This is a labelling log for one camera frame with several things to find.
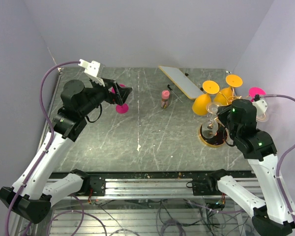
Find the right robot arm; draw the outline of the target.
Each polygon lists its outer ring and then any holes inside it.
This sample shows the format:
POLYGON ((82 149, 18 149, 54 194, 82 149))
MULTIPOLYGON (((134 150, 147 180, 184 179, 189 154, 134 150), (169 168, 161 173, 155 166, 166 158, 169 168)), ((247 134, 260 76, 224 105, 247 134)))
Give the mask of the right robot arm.
POLYGON ((263 198, 237 183, 224 169, 209 174, 207 189, 214 195, 226 194, 236 202, 251 217, 260 235, 287 236, 295 229, 295 204, 281 176, 274 141, 267 132, 257 128, 256 105, 237 99, 230 105, 217 107, 216 115, 251 166, 263 198))

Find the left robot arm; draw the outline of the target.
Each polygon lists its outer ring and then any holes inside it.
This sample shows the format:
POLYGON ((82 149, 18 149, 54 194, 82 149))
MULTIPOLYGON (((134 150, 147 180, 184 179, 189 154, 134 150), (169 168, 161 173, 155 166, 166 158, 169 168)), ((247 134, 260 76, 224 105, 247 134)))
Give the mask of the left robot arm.
POLYGON ((64 85, 60 95, 63 105, 53 118, 43 145, 22 176, 11 187, 0 190, 0 200, 12 212, 38 224, 64 197, 90 191, 89 175, 77 169, 53 184, 46 183, 63 153, 89 122, 89 113, 102 109, 102 102, 123 105, 132 92, 131 87, 121 86, 114 80, 103 82, 100 85, 91 81, 90 88, 80 80, 70 80, 64 85))

